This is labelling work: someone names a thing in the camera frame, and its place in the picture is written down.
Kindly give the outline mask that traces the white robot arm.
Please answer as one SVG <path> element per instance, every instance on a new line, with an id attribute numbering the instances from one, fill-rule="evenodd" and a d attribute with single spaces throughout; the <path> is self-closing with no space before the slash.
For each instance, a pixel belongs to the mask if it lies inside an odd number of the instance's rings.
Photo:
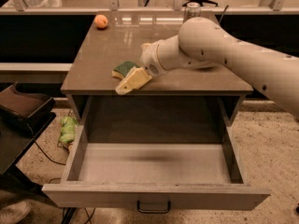
<path id="1" fill-rule="evenodd" d="M 117 94 L 138 90 L 153 77 L 174 69 L 207 68 L 216 63 L 299 118 L 299 58 L 239 40 L 208 18 L 191 18 L 177 35 L 143 44 L 140 62 L 117 86 Z"/>

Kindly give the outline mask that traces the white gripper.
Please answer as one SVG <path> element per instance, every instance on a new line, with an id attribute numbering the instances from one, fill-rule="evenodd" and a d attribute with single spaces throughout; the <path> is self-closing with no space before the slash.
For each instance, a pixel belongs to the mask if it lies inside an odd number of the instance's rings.
<path id="1" fill-rule="evenodd" d="M 125 95 L 132 90 L 138 90 L 150 82 L 152 77 L 162 76 L 167 73 L 166 60 L 168 54 L 164 49 L 164 45 L 163 40 L 141 45 L 140 62 L 143 67 L 133 67 L 129 71 L 127 76 L 116 87 L 115 91 L 117 94 Z"/>

